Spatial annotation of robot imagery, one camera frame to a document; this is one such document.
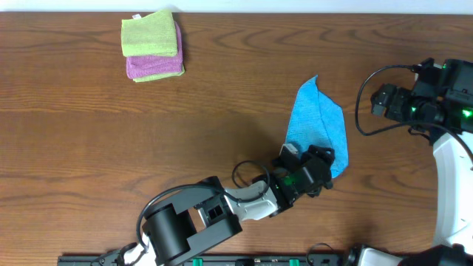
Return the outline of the blue microfiber cloth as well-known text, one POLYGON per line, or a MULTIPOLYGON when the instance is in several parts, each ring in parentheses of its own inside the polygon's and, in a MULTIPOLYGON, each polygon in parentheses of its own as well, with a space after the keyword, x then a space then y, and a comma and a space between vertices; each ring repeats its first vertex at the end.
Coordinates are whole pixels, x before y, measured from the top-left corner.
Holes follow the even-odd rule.
POLYGON ((343 110, 319 90, 316 76, 299 88, 285 142, 299 151, 307 151, 311 145, 333 149, 335 159, 330 167, 333 178, 339 177, 349 165, 343 110))

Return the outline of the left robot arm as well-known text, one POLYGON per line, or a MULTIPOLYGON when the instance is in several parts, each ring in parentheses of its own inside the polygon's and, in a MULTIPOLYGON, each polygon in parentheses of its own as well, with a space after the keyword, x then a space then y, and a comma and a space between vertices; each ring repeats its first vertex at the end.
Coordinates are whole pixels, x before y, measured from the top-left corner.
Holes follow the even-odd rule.
POLYGON ((303 195, 333 186, 335 152, 311 145, 299 152, 284 144, 246 187, 224 188, 218 177, 170 188, 151 199, 137 218, 138 242, 120 251, 119 265, 182 265, 242 231, 247 220, 276 216, 303 195))

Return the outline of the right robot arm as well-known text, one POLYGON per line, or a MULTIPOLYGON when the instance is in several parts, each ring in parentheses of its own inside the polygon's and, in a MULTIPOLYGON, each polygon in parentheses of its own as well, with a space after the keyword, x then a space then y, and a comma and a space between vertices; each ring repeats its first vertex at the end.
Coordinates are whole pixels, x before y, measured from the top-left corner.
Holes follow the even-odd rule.
POLYGON ((360 245, 345 265, 472 264, 472 63, 427 58, 407 69, 415 83, 405 89, 383 84, 370 98, 374 115, 405 126, 433 148, 438 174, 438 207, 432 247, 396 256, 360 245))

